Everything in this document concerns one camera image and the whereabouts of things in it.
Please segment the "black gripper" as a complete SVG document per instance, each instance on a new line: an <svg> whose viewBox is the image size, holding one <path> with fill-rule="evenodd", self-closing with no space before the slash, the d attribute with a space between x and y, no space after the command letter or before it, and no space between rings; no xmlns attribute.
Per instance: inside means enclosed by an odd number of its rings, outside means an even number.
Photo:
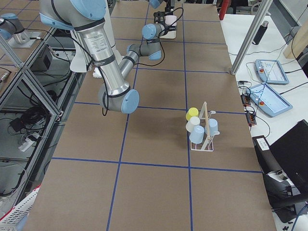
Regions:
<svg viewBox="0 0 308 231"><path fill-rule="evenodd" d="M168 26L165 25L164 35L176 35L177 25L176 26Z"/></svg>
<svg viewBox="0 0 308 231"><path fill-rule="evenodd" d="M165 12L173 12L175 7L175 0L165 0Z"/></svg>

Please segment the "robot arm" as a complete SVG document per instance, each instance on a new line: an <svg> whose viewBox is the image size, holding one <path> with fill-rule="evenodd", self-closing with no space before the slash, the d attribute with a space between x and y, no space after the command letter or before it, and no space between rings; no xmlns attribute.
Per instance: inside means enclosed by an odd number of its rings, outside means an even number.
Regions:
<svg viewBox="0 0 308 231"><path fill-rule="evenodd" d="M114 35L105 0L42 0L42 23L57 29L76 33L75 44L82 49L85 64L94 64L104 83L98 100L105 112L133 113L139 104L139 93L130 87L126 77L140 57L149 60L161 58L160 37L177 29L176 21L166 22L175 10L174 1L168 0L165 11L154 14L155 21L142 28L145 44L128 46L122 57L116 50Z"/></svg>
<svg viewBox="0 0 308 231"><path fill-rule="evenodd" d="M176 2L175 0L147 0L147 1L154 9L157 9L163 2L165 2L166 3L165 12L173 11Z"/></svg>

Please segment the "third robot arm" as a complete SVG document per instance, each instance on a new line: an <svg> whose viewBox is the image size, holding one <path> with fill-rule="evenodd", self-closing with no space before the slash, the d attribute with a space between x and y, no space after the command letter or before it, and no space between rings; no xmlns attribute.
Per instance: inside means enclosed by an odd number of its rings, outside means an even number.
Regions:
<svg viewBox="0 0 308 231"><path fill-rule="evenodd" d="M12 48L30 48L41 33L26 30L16 14L5 13L0 16L0 35Z"/></svg>

